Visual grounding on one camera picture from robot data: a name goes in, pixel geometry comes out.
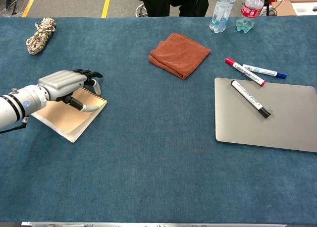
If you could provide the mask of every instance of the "red-capped marker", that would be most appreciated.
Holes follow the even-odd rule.
[[[245,69],[243,66],[241,66],[240,64],[236,63],[235,60],[233,60],[230,57],[226,58],[226,63],[233,66],[234,68],[236,68],[237,70],[239,70],[240,72],[242,72],[243,74],[245,74],[246,76],[250,77],[253,81],[255,81],[256,83],[258,83],[261,86],[264,86],[266,84],[266,82],[256,76],[254,73],[250,72],[249,70]]]

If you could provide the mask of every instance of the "plastic bottle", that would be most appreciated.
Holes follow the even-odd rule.
[[[217,0],[209,28],[215,33],[223,32],[228,24],[233,3],[236,0]]]
[[[241,17],[236,22],[237,31],[249,32],[264,6],[264,0],[245,0],[241,9]]]

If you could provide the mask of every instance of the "floor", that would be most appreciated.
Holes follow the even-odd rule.
[[[20,0],[17,2],[17,16],[25,17],[130,17],[135,15],[135,9],[141,4],[138,0]],[[213,13],[215,0],[209,0],[206,16]],[[0,0],[0,16],[9,16],[12,9],[3,11],[4,0]],[[242,0],[237,0],[230,16],[239,16]],[[178,16],[178,8],[171,7],[170,16]],[[0,227],[19,227],[20,223],[0,223]]]

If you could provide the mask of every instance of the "marker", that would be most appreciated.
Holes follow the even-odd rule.
[[[269,113],[250,93],[248,93],[247,90],[240,85],[240,83],[236,80],[232,80],[231,85],[237,89],[237,91],[240,92],[240,94],[244,96],[244,98],[247,99],[265,118],[268,118],[271,115],[271,113]]]
[[[242,66],[244,68],[246,68],[247,70],[252,71],[252,72],[258,72],[258,73],[262,73],[262,74],[265,74],[265,75],[269,75],[269,76],[273,76],[273,77],[279,77],[279,78],[283,78],[283,79],[285,79],[287,77],[287,74],[276,72],[276,71],[272,71],[272,70],[268,70],[268,69],[264,69],[264,68],[260,68],[260,67],[254,67],[254,66],[246,65],[246,64],[243,64]]]
[[[252,73],[249,70],[247,70],[246,68],[242,67],[240,64],[236,63],[236,61],[233,60],[232,58],[227,57],[226,63],[233,66],[234,68],[236,68],[237,70],[239,70],[240,72],[245,74],[246,76],[250,77],[253,81],[258,83],[259,85],[261,85],[261,86],[265,85],[266,82],[262,78],[256,76],[254,73]]]

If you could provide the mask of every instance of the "red bottle label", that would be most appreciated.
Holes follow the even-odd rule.
[[[245,4],[243,4],[243,7],[241,9],[241,13],[248,18],[255,18],[258,17],[261,13],[262,9],[251,9],[247,7]]]

